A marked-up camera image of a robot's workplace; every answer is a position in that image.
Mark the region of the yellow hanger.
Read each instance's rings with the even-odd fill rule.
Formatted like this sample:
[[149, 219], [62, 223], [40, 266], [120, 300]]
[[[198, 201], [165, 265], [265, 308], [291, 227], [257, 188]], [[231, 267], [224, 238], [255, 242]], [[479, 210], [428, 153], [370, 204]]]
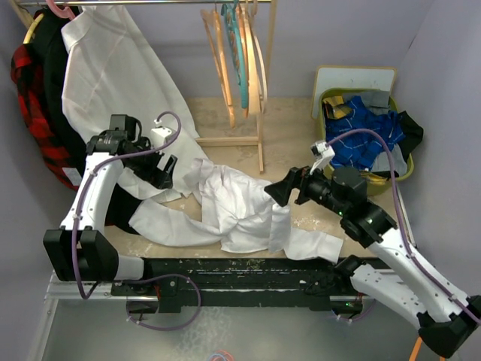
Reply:
[[40, 13], [36, 18], [34, 18], [32, 24], [27, 30], [27, 33], [23, 39], [23, 44], [28, 44], [34, 37], [35, 30], [37, 29], [39, 23], [43, 20], [44, 14]]

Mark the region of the teal hanger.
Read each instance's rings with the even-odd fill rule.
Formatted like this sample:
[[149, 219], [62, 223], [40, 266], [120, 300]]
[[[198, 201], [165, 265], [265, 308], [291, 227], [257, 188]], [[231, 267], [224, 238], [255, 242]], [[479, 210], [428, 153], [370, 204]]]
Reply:
[[221, 15], [223, 17], [232, 63], [240, 90], [240, 105], [243, 109], [247, 109], [249, 101], [247, 71], [245, 69], [246, 63], [242, 47], [239, 16], [236, 13], [236, 10], [239, 9], [238, 1], [233, 1], [232, 3], [226, 2], [221, 7]]

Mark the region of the hanging white shirt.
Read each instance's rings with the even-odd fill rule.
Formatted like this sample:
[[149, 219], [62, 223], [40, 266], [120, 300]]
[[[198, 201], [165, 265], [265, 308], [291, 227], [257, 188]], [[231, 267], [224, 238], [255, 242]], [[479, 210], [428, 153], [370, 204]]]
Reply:
[[162, 124], [181, 129], [165, 151], [177, 157], [173, 197], [188, 196], [183, 178], [206, 155], [185, 99], [126, 7], [84, 7], [61, 33], [68, 52], [62, 110], [71, 127], [89, 141], [108, 129], [111, 115], [126, 114], [149, 135], [167, 111]]

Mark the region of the wooden hanger middle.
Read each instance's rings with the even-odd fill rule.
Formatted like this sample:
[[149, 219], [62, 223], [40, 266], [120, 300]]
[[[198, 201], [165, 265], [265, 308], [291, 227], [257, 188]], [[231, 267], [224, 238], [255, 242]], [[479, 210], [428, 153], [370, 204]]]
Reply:
[[247, 50], [247, 69], [248, 69], [248, 96], [249, 115], [257, 116], [261, 113], [261, 102], [259, 95], [259, 79], [256, 67], [256, 55], [254, 51], [253, 34], [250, 28], [250, 16], [248, 11], [248, 1], [240, 3], [240, 14], [242, 15], [244, 24], [244, 43]]

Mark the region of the wooden hanger leftmost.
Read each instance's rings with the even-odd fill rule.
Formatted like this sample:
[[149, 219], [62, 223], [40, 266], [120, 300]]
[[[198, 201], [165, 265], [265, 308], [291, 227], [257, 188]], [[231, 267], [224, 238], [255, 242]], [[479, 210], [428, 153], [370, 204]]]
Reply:
[[228, 112], [228, 120], [231, 128], [235, 127], [234, 106], [231, 95], [228, 69], [225, 60], [225, 50], [222, 38], [222, 26], [219, 13], [213, 9], [211, 11], [200, 10], [200, 15], [204, 23], [204, 29], [209, 41], [212, 57], [216, 66], [216, 73], [222, 90], [222, 96]]

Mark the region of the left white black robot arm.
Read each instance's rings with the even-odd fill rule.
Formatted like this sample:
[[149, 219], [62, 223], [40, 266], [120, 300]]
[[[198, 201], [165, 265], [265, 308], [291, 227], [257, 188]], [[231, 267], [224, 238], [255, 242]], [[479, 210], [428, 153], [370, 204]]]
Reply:
[[140, 179], [164, 190], [173, 186], [177, 157], [170, 155], [159, 168], [163, 150], [180, 135], [179, 129], [162, 125], [159, 118], [148, 136], [139, 120], [114, 114], [108, 129], [86, 145], [86, 166], [74, 202], [58, 229], [44, 234], [43, 244], [61, 281], [128, 281], [138, 295], [154, 288], [154, 276], [144, 270], [144, 260], [122, 256], [107, 240], [107, 210], [119, 177], [129, 168]]

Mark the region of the wooden clothes rack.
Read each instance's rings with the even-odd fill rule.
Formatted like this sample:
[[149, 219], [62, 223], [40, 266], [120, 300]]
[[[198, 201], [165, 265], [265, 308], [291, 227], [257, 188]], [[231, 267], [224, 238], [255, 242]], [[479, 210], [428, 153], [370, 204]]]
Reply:
[[244, 95], [248, 95], [247, 106], [243, 107], [244, 116], [256, 118], [255, 136], [244, 137], [213, 137], [197, 138], [197, 143], [202, 147], [257, 147], [259, 155], [259, 171], [264, 171], [263, 160], [263, 120], [268, 102], [268, 78], [274, 40], [275, 22], [277, 15], [277, 2], [269, 1], [269, 29], [267, 54], [262, 53], [259, 39], [256, 35], [255, 18], [258, 11], [257, 1], [221, 1], [225, 9], [228, 4], [232, 5], [231, 11], [201, 12], [201, 18], [207, 32], [215, 30], [216, 43], [211, 43], [213, 58], [216, 62], [217, 73], [221, 83], [222, 94], [228, 110], [231, 126], [234, 126], [234, 108], [231, 99], [230, 85], [228, 84], [228, 72], [225, 65], [225, 54], [222, 40], [222, 27], [220, 17], [225, 18], [225, 28], [231, 45], [231, 57], [234, 69], [239, 78], [239, 89]]

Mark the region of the white shirt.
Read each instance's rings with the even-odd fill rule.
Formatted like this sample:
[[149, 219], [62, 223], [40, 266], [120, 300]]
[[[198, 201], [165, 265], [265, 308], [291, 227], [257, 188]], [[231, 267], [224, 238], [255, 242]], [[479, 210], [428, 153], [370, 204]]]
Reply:
[[149, 241], [169, 247], [220, 242], [229, 253], [283, 251], [293, 260], [338, 261], [343, 240], [292, 226], [290, 208], [280, 207], [264, 191], [269, 181], [207, 159], [195, 159], [183, 179], [201, 204], [201, 220], [148, 199], [130, 218], [130, 227]]
[[162, 124], [181, 129], [165, 151], [177, 157], [173, 197], [188, 196], [183, 178], [206, 155], [185, 99], [126, 7], [84, 7], [61, 33], [68, 52], [62, 110], [71, 127], [89, 141], [108, 129], [111, 115], [126, 114], [149, 135], [167, 111]]

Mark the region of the yellow black cloth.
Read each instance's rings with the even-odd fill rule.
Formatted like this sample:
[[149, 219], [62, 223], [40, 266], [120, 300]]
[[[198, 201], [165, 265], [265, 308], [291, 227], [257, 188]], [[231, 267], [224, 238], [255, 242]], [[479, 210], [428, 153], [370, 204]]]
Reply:
[[347, 105], [343, 96], [330, 96], [322, 100], [322, 109], [330, 120], [339, 120], [352, 113], [352, 108]]

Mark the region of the wooden hanger rightmost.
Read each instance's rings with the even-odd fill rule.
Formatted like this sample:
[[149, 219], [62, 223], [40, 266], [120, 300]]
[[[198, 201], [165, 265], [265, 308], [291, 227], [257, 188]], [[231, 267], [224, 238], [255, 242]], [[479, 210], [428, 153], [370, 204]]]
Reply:
[[259, 79], [259, 95], [260, 95], [260, 102], [261, 102], [261, 113], [263, 114], [265, 111], [265, 105], [268, 100], [268, 87], [267, 87], [267, 77], [265, 73], [265, 64], [262, 55], [262, 49], [259, 43], [258, 36], [256, 34], [255, 28], [255, 18], [258, 12], [258, 2], [257, 1], [248, 1], [248, 11], [250, 16], [250, 28], [253, 34], [253, 43], [254, 43], [254, 51], [256, 55], [256, 67], [258, 72], [258, 79]]

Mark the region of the grey cloth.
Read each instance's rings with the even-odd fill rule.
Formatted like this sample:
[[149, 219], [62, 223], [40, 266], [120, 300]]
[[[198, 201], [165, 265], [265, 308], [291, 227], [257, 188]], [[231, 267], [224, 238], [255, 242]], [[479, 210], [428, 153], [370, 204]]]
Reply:
[[389, 109], [390, 92], [369, 90], [362, 92], [361, 98], [366, 108]]

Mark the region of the olive green laundry basket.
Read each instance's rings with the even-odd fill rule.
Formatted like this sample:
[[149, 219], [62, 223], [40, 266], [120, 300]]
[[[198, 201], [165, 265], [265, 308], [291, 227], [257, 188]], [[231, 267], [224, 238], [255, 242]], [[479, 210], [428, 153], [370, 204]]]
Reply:
[[[312, 109], [317, 110], [317, 115], [314, 117], [316, 121], [316, 133], [317, 136], [325, 140], [325, 120], [328, 119], [325, 116], [324, 110], [322, 109], [322, 100], [330, 96], [343, 96], [343, 100], [347, 103], [350, 99], [355, 96], [360, 96], [361, 93], [369, 90], [378, 89], [342, 89], [342, 88], [331, 88], [322, 92], [321, 95], [317, 96], [317, 99], [313, 100]], [[382, 108], [367, 108], [376, 115], [387, 114], [388, 111], [396, 111], [400, 113], [397, 109], [394, 99], [390, 95], [389, 99], [389, 109]], [[397, 181], [403, 181], [407, 179], [414, 170], [414, 163], [412, 154], [410, 154], [407, 161], [404, 161], [401, 154], [401, 149], [398, 145], [395, 145], [393, 150], [390, 150], [394, 163], [394, 175]], [[325, 173], [330, 176], [336, 168], [331, 166], [331, 162], [326, 166]], [[374, 163], [373, 168], [370, 171], [362, 171], [362, 176], [366, 178], [368, 182], [368, 195], [377, 196], [384, 193], [391, 187], [390, 183], [390, 166], [387, 157], [387, 153], [384, 152], [380, 154]]]

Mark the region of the orange hanger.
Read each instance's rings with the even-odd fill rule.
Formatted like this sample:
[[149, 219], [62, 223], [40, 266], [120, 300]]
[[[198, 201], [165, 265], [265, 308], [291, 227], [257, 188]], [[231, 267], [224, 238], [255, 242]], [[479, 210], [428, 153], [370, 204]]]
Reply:
[[408, 359], [409, 361], [416, 361], [417, 360], [417, 356], [419, 355], [422, 344], [423, 344], [423, 340], [419, 336], [416, 339], [415, 344], [413, 345], [413, 349], [411, 350], [411, 353], [410, 353], [410, 356], [409, 356], [409, 359]]

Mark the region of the red black plaid shirt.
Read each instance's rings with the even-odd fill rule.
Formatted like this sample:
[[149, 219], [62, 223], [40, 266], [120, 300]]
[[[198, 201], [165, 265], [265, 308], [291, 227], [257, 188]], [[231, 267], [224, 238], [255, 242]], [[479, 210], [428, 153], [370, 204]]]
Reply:
[[11, 80], [23, 121], [34, 138], [46, 167], [67, 188], [77, 190], [80, 172], [73, 156], [54, 131], [44, 89], [44, 70], [32, 46], [20, 45], [11, 59]]

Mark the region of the blue shirt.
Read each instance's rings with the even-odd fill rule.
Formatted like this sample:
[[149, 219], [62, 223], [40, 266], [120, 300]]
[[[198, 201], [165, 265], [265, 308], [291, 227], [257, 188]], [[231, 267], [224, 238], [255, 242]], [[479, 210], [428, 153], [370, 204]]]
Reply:
[[376, 115], [365, 107], [360, 96], [350, 99], [346, 106], [350, 109], [346, 116], [325, 120], [326, 141], [354, 131], [331, 145], [334, 150], [331, 166], [352, 166], [358, 170], [370, 171], [376, 158], [385, 152], [382, 143], [393, 150], [396, 144], [405, 139], [400, 116], [395, 111]]

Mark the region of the hanging black shirt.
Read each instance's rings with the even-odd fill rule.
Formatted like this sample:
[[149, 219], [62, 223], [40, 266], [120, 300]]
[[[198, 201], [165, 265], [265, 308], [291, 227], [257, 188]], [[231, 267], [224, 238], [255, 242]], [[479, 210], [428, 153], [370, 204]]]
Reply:
[[[61, 29], [68, 21], [56, 16], [49, 9], [44, 9], [43, 14], [44, 17], [35, 30], [32, 45], [44, 70], [44, 91], [52, 122], [51, 129], [67, 153], [59, 167], [60, 176], [68, 187], [78, 190], [85, 169], [86, 144], [70, 126], [62, 111], [68, 54]], [[135, 235], [137, 232], [130, 227], [129, 220], [140, 203], [140, 200], [116, 185], [108, 206], [106, 224]]]

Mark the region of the wooden hanger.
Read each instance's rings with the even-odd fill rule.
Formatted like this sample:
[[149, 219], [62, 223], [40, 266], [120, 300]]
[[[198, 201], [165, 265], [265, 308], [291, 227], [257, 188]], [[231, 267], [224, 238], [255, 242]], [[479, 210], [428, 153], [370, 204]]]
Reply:
[[204, 29], [209, 41], [212, 57], [216, 66], [216, 73], [222, 90], [222, 96], [228, 112], [228, 120], [231, 128], [235, 127], [234, 106], [231, 95], [228, 69], [225, 60], [225, 50], [222, 38], [222, 26], [219, 13], [213, 9], [211, 11], [200, 10], [200, 15], [204, 23]]
[[254, 51], [253, 34], [250, 28], [250, 16], [248, 11], [248, 1], [240, 3], [240, 14], [242, 15], [244, 24], [244, 43], [247, 50], [247, 69], [248, 69], [248, 96], [249, 115], [257, 116], [261, 113], [261, 102], [259, 95], [259, 79], [256, 67], [256, 55]]
[[253, 34], [253, 43], [254, 43], [254, 51], [256, 55], [256, 67], [258, 72], [258, 79], [259, 79], [259, 95], [260, 95], [260, 102], [261, 102], [261, 113], [263, 114], [265, 111], [265, 105], [268, 100], [268, 87], [267, 87], [267, 77], [265, 73], [265, 64], [262, 55], [262, 49], [259, 43], [258, 36], [256, 34], [255, 28], [255, 18], [258, 12], [258, 2], [257, 1], [248, 1], [248, 11], [250, 16], [250, 28]]

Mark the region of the pink hanger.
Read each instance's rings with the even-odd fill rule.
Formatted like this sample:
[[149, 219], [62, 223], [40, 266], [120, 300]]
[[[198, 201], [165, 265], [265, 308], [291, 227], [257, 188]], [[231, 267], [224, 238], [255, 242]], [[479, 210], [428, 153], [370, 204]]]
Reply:
[[72, 9], [69, 6], [57, 5], [54, 0], [46, 0], [47, 7], [58, 18], [73, 20], [76, 16], [81, 14], [78, 8]]

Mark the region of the black cloth in basket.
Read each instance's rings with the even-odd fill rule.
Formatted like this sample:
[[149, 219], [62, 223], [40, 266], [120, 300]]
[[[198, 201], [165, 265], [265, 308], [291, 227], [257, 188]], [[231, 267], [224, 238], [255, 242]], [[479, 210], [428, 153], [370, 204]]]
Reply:
[[404, 161], [407, 161], [410, 154], [422, 143], [424, 129], [406, 111], [390, 111], [388, 116], [393, 125], [388, 145], [398, 145]]

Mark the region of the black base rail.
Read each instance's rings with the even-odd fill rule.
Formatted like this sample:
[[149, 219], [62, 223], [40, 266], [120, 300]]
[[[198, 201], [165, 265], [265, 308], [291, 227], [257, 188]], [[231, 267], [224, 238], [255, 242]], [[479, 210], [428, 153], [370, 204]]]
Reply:
[[146, 259], [145, 266], [142, 284], [117, 281], [111, 292], [158, 302], [162, 313], [197, 305], [327, 311], [358, 295], [349, 278], [323, 259]]

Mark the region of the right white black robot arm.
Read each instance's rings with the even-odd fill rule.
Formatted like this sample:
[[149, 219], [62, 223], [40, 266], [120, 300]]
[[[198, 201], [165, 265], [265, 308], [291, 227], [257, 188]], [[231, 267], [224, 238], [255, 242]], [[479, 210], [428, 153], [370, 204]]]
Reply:
[[379, 205], [368, 199], [367, 182], [351, 167], [338, 168], [330, 178], [319, 169], [291, 168], [265, 192], [280, 206], [299, 191], [295, 204], [314, 201], [340, 216], [340, 226], [352, 240], [381, 259], [401, 279], [386, 279], [357, 256], [340, 262], [334, 276], [342, 294], [355, 290], [390, 308], [417, 330], [438, 356], [449, 359], [480, 325], [480, 297], [469, 296], [448, 281], [406, 240], [406, 232]]

